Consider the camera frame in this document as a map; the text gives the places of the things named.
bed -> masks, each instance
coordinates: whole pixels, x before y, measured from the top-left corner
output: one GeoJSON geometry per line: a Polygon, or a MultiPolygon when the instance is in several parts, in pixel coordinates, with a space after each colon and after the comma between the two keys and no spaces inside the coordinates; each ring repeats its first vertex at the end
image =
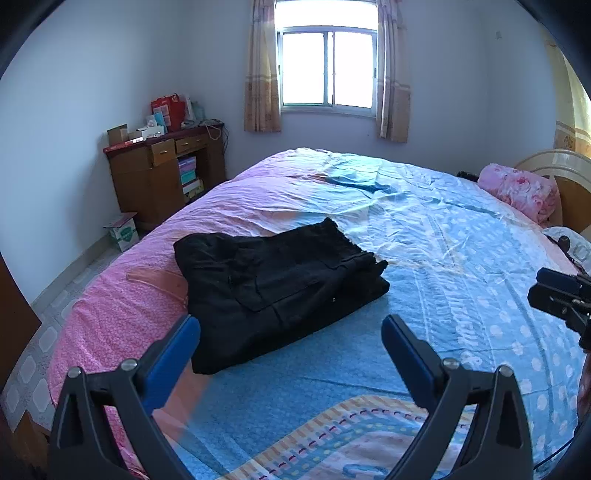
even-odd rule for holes
{"type": "MultiPolygon", "coordinates": [[[[425,418],[381,345],[388,313],[398,313],[442,358],[488,371],[510,365],[536,461],[571,437],[584,355],[563,322],[526,299],[539,268],[576,272],[558,247],[468,180],[308,149],[274,155],[216,187],[97,277],[55,348],[53,401],[68,368],[104,371],[139,358],[186,312],[176,240],[193,232],[273,235],[327,217],[388,261],[389,293],[216,375],[194,375],[187,366],[154,417],[196,478],[384,478],[425,418]]],[[[452,467],[471,414],[465,411],[438,477],[452,467]]],[[[116,414],[109,418],[126,462],[140,475],[116,414]]]]}

black clothing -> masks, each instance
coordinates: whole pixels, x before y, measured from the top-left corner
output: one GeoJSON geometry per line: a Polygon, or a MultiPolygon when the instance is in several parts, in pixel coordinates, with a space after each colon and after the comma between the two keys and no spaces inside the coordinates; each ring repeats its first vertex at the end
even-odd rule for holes
{"type": "Polygon", "coordinates": [[[214,374],[320,330],[384,295],[388,265],[326,219],[270,237],[195,233],[174,244],[201,325],[195,373],[214,374]]]}
{"type": "Polygon", "coordinates": [[[468,173],[467,171],[459,171],[456,174],[456,177],[478,183],[478,175],[474,175],[473,173],[468,173]]]}

pink pillow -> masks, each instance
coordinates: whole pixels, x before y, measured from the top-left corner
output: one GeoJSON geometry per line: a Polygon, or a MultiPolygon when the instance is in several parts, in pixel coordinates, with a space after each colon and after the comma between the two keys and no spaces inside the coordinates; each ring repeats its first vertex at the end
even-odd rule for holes
{"type": "Polygon", "coordinates": [[[555,181],[496,163],[491,163],[480,172],[478,186],[535,223],[547,221],[560,201],[555,181]]]}

window frame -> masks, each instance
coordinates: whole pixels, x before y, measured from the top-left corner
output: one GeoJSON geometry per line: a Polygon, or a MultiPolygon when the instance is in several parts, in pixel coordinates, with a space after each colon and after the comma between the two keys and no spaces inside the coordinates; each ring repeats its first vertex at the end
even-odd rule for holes
{"type": "Polygon", "coordinates": [[[286,27],[277,31],[277,50],[278,50],[278,69],[279,69],[279,100],[281,112],[308,112],[308,113],[337,113],[341,115],[353,115],[376,118],[377,116],[377,88],[378,88],[378,32],[370,28],[358,27],[335,27],[335,26],[306,26],[306,27],[286,27]],[[333,33],[333,102],[327,103],[329,75],[328,70],[328,35],[333,33]],[[374,82],[372,92],[372,106],[365,108],[360,106],[338,105],[335,103],[336,91],[336,32],[352,32],[370,35],[372,39],[372,54],[374,65],[374,82]],[[294,33],[322,33],[324,34],[324,102],[325,103],[283,103],[283,35],[294,33]]]}

pink bedsheet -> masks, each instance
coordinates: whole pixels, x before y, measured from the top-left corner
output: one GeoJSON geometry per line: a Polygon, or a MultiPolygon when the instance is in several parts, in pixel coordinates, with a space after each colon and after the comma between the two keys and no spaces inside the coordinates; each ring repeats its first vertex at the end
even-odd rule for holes
{"type": "MultiPolygon", "coordinates": [[[[275,155],[217,186],[164,222],[99,275],[73,306],[51,359],[48,384],[54,403],[57,404],[70,367],[80,366],[87,373],[102,372],[116,368],[125,358],[139,358],[187,313],[184,301],[178,297],[184,280],[176,290],[171,288],[167,293],[154,288],[154,278],[152,285],[129,281],[129,273],[144,267],[164,271],[165,275],[180,275],[173,243],[190,233],[265,236],[289,229],[296,213],[294,205],[309,196],[306,181],[318,178],[323,163],[324,155],[310,152],[306,157],[293,157],[293,151],[275,155]],[[261,215],[267,221],[261,222],[261,215]]],[[[190,381],[179,381],[164,409],[174,411],[175,418],[161,413],[168,431],[183,417],[184,404],[189,417],[191,402],[187,399],[195,401],[200,387],[206,383],[206,378],[193,375],[189,368],[181,380],[189,376],[190,381]]],[[[138,466],[116,413],[110,411],[109,417],[126,463],[138,466]]]]}

